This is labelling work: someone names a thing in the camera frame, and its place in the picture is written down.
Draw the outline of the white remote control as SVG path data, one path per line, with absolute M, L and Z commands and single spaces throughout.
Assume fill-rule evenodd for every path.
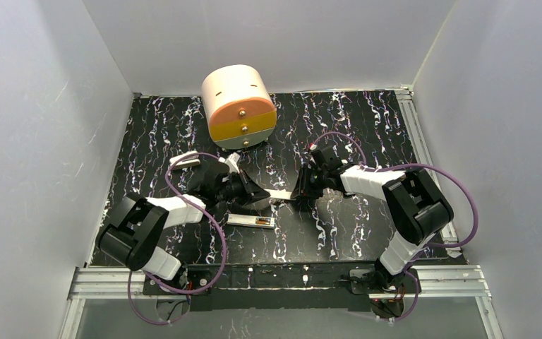
M 256 225 L 255 221 L 257 218 L 272 218 L 272 217 L 264 217 L 264 216 L 257 216 L 257 215 L 229 214 L 227 217 L 227 224 L 232 225 L 232 226 L 238 226 L 238 227 L 251 227 L 251 228 L 269 229 L 269 230 L 273 230 L 276 227 L 276 222 L 274 218 L 272 218 L 273 226 L 271 227 L 261 227 L 259 225 Z

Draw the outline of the small brown battery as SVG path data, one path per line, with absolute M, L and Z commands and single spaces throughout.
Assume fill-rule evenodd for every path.
M 261 227 L 271 227 L 273 226 L 273 220 L 272 218 L 257 218 L 255 224 Z

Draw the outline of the white remote battery cover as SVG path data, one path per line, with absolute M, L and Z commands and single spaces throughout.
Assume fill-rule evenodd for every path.
M 285 190 L 272 190 L 268 189 L 267 192 L 270 194 L 270 203 L 280 203 L 282 201 L 293 201 L 291 197 L 291 191 Z

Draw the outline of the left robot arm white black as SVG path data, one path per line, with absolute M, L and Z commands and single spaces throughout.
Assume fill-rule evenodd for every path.
M 131 271 L 143 270 L 166 281 L 184 283 L 186 265 L 158 245 L 165 229 L 198 223 L 220 202 L 245 206 L 270 197 L 246 172 L 227 161 L 205 167 L 186 195 L 146 198 L 127 194 L 112 208 L 96 238 L 96 247 Z

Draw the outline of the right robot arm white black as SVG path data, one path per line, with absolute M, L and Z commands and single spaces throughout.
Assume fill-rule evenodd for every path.
M 345 196 L 362 194 L 386 202 L 396 228 L 375 269 L 387 276 L 402 273 L 413 257 L 454 218 L 442 191 L 423 168 L 385 171 L 356 165 L 331 148 L 313 147 L 299 169 L 292 200 L 313 200 L 324 190 Z

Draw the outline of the black marble pattern mat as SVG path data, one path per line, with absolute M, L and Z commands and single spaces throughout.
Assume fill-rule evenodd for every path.
M 319 141 L 371 167 L 425 162 L 413 106 L 401 91 L 374 90 L 272 95 L 278 118 L 264 143 L 240 153 L 239 164 L 266 189 L 289 191 L 310 143 Z M 203 151 L 202 163 L 222 155 L 210 139 L 199 97 L 140 97 L 133 101 L 104 213 L 128 192 L 173 194 L 165 176 L 172 157 Z M 285 263 L 372 261 L 395 232 L 380 200 L 345 198 L 327 190 L 317 201 L 259 202 L 255 212 L 275 219 L 272 230 L 224 226 L 227 261 Z

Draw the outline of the white stapler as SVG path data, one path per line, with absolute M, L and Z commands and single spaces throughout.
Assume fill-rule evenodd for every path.
M 189 151 L 170 158 L 169 164 L 173 170 L 182 170 L 200 165 L 200 159 L 197 151 Z

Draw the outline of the round pastel drawer box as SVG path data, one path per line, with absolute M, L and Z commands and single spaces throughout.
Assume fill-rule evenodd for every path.
M 226 150 L 267 141 L 277 124 L 277 108 L 258 71 L 244 64 L 211 72 L 201 97 L 212 141 Z

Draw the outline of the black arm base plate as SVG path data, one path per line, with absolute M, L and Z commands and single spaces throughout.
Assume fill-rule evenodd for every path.
M 409 269 L 381 277 L 370 261 L 229 264 L 214 285 L 189 297 L 192 311 L 346 309 L 399 316 L 420 291 Z

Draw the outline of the aluminium frame rail front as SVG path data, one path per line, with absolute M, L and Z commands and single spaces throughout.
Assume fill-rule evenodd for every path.
M 479 266 L 416 266 L 421 297 L 491 297 Z M 171 298 L 152 285 L 144 273 L 126 268 L 92 267 L 75 272 L 68 299 L 124 299 L 130 291 L 138 299 Z

